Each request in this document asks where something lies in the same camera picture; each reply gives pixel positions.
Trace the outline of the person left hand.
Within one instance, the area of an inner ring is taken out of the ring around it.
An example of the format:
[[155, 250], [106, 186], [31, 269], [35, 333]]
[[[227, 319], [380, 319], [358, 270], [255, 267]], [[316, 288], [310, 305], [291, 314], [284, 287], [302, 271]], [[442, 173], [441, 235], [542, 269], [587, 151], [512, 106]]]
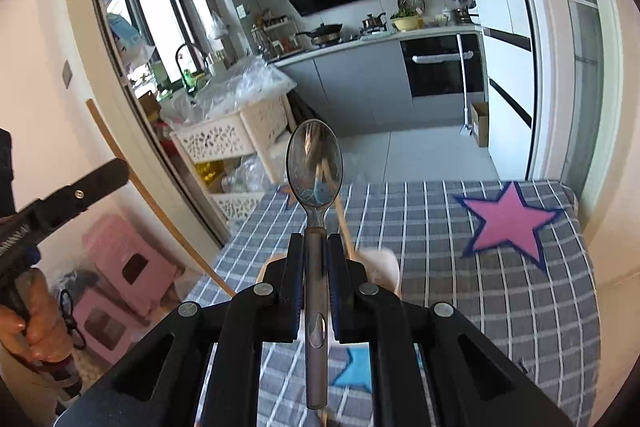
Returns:
[[10, 308], [1, 307], [1, 343], [6, 351], [26, 363], [58, 363], [73, 351], [73, 340], [50, 295], [47, 280], [38, 269], [28, 271], [28, 313], [26, 321]]

